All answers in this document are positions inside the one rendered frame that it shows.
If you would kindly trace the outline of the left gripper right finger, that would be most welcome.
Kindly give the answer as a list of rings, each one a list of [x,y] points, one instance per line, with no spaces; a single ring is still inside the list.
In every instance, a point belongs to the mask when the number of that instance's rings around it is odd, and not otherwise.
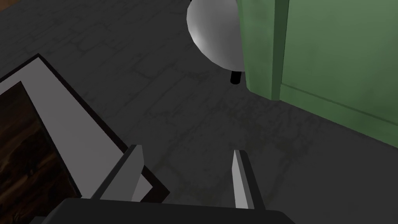
[[[234,150],[232,180],[236,208],[265,209],[248,154],[244,150]]]

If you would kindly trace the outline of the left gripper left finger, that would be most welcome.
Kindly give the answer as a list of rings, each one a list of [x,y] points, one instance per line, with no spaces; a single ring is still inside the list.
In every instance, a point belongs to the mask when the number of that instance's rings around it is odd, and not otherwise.
[[[131,145],[91,198],[132,201],[143,167],[142,145]]]

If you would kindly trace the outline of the green door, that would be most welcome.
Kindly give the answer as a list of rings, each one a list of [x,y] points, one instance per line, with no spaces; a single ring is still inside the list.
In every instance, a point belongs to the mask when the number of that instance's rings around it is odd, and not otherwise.
[[[247,88],[398,148],[398,0],[237,0]]]

